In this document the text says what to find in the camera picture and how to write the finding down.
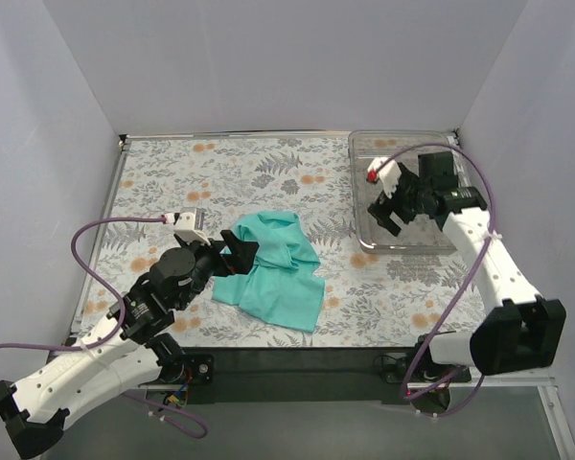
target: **red object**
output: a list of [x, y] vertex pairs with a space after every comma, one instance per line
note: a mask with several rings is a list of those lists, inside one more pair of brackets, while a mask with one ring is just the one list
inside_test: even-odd
[[372, 184], [377, 183], [377, 179], [378, 179], [377, 171], [375, 170], [369, 171], [368, 174], [366, 175], [366, 181]]

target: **table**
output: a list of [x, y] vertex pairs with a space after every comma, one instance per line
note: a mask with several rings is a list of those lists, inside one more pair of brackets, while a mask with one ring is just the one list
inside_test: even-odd
[[[186, 347], [401, 347], [432, 327], [465, 276], [450, 256], [364, 254], [356, 238], [347, 133], [205, 135], [132, 140], [124, 152], [109, 215], [155, 217], [196, 206], [205, 231], [241, 216], [288, 210], [301, 220], [326, 279], [314, 333], [262, 322], [211, 300], [213, 280], [169, 331]], [[161, 224], [111, 224], [94, 255], [98, 272], [126, 292], [163, 251], [176, 246]], [[86, 333], [114, 299], [89, 282], [73, 322]], [[483, 319], [475, 287], [448, 318], [446, 330], [471, 330]]]

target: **gray wall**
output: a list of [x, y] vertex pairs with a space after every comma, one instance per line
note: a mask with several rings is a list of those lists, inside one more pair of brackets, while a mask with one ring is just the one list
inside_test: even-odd
[[[82, 283], [69, 241], [99, 216], [116, 148], [42, 2], [0, 0], [0, 341], [58, 344], [67, 334]], [[0, 379], [45, 358], [0, 352]], [[0, 459], [10, 458], [0, 421]]]
[[455, 128], [525, 3], [45, 0], [129, 134]]
[[552, 372], [575, 436], [575, 0], [529, 0], [462, 126], [523, 272], [568, 311]]

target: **gray floor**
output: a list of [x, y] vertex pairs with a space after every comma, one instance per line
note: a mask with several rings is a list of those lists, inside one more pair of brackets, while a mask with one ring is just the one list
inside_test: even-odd
[[[457, 401], [466, 390], [452, 392]], [[117, 398], [78, 421], [45, 460], [557, 459], [535, 387], [484, 388], [464, 412], [433, 423], [374, 402], [222, 403], [190, 409], [201, 441]]]

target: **folded fabric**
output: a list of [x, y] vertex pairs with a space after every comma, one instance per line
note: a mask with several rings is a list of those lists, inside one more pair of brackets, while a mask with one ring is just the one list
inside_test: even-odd
[[325, 282], [313, 276], [319, 258], [298, 216], [264, 211], [239, 219], [232, 231], [260, 248], [249, 274], [215, 279], [213, 299], [238, 305], [267, 323], [312, 333]]

